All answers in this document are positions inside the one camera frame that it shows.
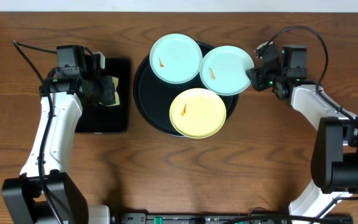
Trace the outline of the yellow green sponge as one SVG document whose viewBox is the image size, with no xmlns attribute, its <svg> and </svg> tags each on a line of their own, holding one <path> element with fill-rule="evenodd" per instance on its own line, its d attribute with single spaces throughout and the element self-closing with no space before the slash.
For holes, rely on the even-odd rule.
<svg viewBox="0 0 358 224">
<path fill-rule="evenodd" d="M 101 77 L 101 93 L 99 103 L 104 106 L 117 106 L 120 105 L 119 94 L 117 92 L 117 86 L 119 79 L 106 75 Z"/>
</svg>

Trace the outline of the yellow plate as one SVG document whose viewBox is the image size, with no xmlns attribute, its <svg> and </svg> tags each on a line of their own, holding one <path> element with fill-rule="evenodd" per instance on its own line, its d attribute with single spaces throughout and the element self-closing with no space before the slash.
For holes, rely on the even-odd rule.
<svg viewBox="0 0 358 224">
<path fill-rule="evenodd" d="M 213 91 L 192 88 L 172 101 L 169 118 L 172 126 L 183 136 L 201 139 L 217 133 L 226 120 L 223 100 Z"/>
</svg>

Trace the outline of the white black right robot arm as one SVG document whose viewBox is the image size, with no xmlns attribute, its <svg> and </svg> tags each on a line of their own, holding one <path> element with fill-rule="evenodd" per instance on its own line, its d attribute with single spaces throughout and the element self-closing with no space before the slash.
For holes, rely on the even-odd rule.
<svg viewBox="0 0 358 224">
<path fill-rule="evenodd" d="M 304 45 L 285 45 L 279 52 L 273 43 L 263 43 L 255 53 L 263 65 L 246 71 L 253 89 L 271 88 L 317 130 L 312 180 L 289 204 L 290 215 L 323 218 L 339 202 L 358 200 L 358 116 L 307 78 Z"/>
</svg>

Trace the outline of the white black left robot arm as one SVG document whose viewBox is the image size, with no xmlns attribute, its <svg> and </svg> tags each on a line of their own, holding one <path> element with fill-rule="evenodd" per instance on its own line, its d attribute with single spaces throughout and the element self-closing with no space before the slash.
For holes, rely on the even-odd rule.
<svg viewBox="0 0 358 224">
<path fill-rule="evenodd" d="M 110 106 L 118 79 L 49 76 L 40 87 L 42 113 L 34 145 L 20 175 L 6 179 L 2 197 L 14 223 L 111 223 L 106 205 L 88 205 L 70 172 L 82 98 Z"/>
</svg>

